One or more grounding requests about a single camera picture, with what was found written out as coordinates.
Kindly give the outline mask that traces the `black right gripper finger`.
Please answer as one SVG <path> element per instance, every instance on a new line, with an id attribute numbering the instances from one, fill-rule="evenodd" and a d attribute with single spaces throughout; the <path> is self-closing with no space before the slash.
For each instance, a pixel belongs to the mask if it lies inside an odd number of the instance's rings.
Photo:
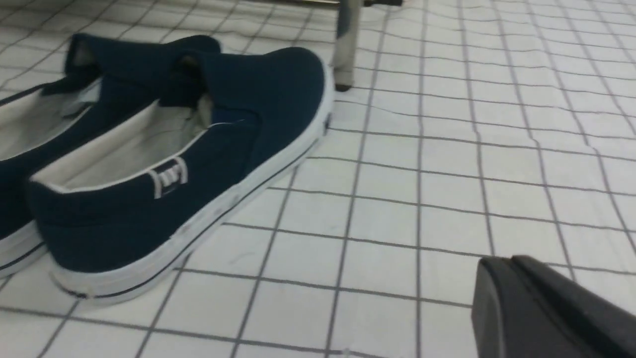
<path id="1" fill-rule="evenodd" d="M 530 256 L 483 258 L 471 320 L 480 358 L 633 358 L 636 318 Z"/>

